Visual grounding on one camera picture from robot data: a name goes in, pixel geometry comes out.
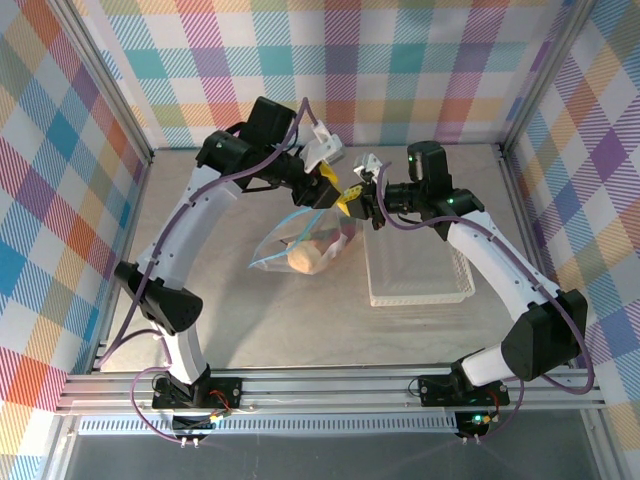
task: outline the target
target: plaid fabric backdrop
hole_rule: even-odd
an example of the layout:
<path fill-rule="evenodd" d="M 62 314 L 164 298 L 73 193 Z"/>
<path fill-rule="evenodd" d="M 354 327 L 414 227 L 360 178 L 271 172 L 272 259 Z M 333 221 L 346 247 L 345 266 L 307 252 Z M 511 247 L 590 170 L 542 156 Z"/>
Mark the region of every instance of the plaid fabric backdrop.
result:
<path fill-rule="evenodd" d="M 640 2 L 600 0 L 516 153 L 549 272 L 580 288 L 587 343 L 640 477 Z"/>
<path fill-rule="evenodd" d="M 45 0 L 0 0 L 0 479 L 33 478 L 144 166 Z"/>
<path fill-rule="evenodd" d="M 150 141 L 177 148 L 246 119 L 258 95 L 308 96 L 348 145 L 494 143 L 572 1 L 76 4 Z"/>

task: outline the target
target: black mounting plate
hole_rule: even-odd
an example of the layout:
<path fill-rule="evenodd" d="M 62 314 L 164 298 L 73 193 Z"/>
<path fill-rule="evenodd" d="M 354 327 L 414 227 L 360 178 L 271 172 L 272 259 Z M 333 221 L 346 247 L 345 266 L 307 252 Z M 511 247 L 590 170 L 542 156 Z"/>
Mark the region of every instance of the black mounting plate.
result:
<path fill-rule="evenodd" d="M 159 377 L 154 384 L 155 395 L 151 406 L 153 409 L 224 409 L 225 406 L 217 395 L 211 395 L 212 390 L 224 394 L 231 408 L 240 407 L 242 397 L 242 379 L 236 377 L 209 377 L 198 382 L 198 391 L 192 401 L 188 401 L 168 377 Z"/>
<path fill-rule="evenodd" d="M 501 406 L 509 405 L 509 392 L 502 382 L 489 383 L 459 395 L 449 385 L 449 375 L 421 375 L 418 377 L 418 391 L 423 407 L 493 407 L 495 399 L 489 392 L 493 392 Z"/>

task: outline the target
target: ziplock bag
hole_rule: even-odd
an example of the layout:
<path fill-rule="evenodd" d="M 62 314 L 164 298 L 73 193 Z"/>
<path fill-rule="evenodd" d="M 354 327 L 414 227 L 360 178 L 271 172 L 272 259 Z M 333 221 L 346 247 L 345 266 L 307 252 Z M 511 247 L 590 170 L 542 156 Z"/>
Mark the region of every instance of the ziplock bag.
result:
<path fill-rule="evenodd" d="M 282 220 L 258 245 L 249 267 L 314 275 L 333 260 L 358 231 L 356 219 L 338 207 L 303 208 Z"/>

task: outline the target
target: gray table surface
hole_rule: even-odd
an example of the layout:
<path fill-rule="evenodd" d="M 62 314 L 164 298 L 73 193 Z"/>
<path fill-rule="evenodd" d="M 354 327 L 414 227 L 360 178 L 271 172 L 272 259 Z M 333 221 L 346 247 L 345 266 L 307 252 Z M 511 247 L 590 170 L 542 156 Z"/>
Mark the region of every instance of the gray table surface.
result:
<path fill-rule="evenodd" d="M 454 185 L 471 189 L 516 248 L 522 241 L 494 147 L 446 147 Z M 354 158 L 365 151 L 406 164 L 404 147 L 347 149 L 335 169 L 343 186 L 357 183 Z M 159 152 L 151 168 L 131 249 L 135 259 L 153 241 L 188 183 L 196 151 Z M 407 179 L 394 165 L 391 180 Z M 187 288 L 204 299 L 197 329 L 212 368 L 451 362 L 500 341 L 511 320 L 498 296 L 474 269 L 476 293 L 459 304 L 378 307 L 369 304 L 362 237 L 315 276 L 248 269 L 258 243 L 294 211 L 289 192 L 242 196 L 214 228 Z M 121 295 L 109 340 L 130 300 Z M 131 329 L 148 323 L 138 313 Z M 151 338 L 118 351 L 106 371 L 140 370 L 161 362 Z"/>

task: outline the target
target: clear plastic container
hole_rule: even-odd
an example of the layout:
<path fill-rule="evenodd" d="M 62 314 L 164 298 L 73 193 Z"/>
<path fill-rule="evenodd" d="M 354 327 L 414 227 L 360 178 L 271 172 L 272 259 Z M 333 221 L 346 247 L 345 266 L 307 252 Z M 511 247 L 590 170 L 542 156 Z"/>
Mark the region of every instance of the clear plastic container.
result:
<path fill-rule="evenodd" d="M 372 307 L 459 303 L 475 293 L 469 262 L 435 230 L 364 227 Z"/>

